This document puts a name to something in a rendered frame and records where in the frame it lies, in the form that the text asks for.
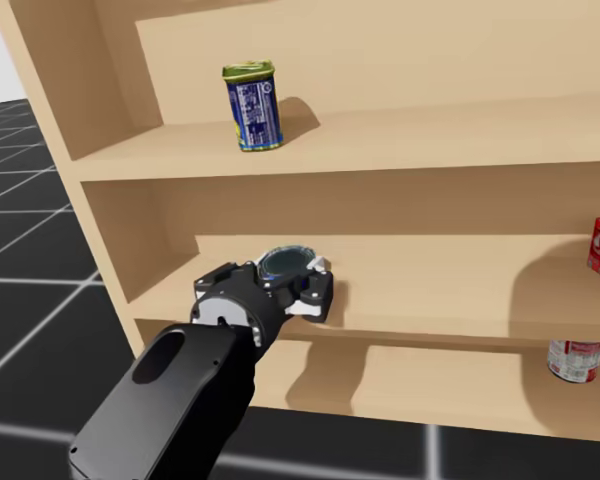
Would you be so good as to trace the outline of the green and blue rectangular can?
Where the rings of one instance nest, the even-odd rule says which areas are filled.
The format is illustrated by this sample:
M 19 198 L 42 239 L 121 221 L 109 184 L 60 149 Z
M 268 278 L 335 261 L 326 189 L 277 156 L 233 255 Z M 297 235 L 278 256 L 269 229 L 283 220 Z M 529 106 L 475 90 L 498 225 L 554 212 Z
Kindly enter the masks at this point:
M 270 60 L 247 61 L 223 67 L 239 148 L 266 151 L 284 142 Z

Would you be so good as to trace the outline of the red and white can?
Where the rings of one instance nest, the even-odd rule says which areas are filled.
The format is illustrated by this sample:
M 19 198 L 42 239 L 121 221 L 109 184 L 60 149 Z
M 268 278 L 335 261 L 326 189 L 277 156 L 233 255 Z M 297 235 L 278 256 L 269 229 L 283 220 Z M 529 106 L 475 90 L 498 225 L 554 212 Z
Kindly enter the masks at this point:
M 597 378 L 600 342 L 551 340 L 547 356 L 549 370 L 564 381 L 586 384 Z

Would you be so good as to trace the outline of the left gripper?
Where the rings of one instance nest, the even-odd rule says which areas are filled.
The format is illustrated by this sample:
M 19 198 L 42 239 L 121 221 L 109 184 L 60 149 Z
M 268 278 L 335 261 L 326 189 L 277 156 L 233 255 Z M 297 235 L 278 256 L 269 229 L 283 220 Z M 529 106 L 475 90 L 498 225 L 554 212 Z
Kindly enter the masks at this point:
M 227 262 L 194 281 L 190 321 L 207 326 L 249 329 L 256 348 L 270 348 L 291 316 L 326 321 L 334 296 L 334 276 L 323 256 L 282 277 L 278 300 L 260 288 L 257 266 Z

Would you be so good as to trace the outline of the pale wooden shelf unit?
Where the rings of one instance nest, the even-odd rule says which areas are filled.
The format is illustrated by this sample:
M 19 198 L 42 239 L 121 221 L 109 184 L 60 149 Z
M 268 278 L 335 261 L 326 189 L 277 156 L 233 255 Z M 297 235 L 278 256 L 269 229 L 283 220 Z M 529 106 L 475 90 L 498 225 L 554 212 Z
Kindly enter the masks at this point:
M 134 353 L 219 265 L 335 277 L 258 406 L 600 441 L 600 0 L 0 0 L 0 30 Z M 243 152 L 222 69 L 270 60 Z

